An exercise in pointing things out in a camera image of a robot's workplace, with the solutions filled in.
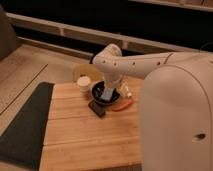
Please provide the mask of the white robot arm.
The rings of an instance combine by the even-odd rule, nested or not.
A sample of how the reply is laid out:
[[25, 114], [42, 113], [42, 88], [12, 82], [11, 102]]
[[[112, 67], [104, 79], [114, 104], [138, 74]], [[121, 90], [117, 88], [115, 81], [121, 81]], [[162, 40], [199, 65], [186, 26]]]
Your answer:
[[143, 80], [139, 128], [143, 171], [213, 171], [213, 53], [124, 57], [110, 44], [92, 63], [113, 82]]

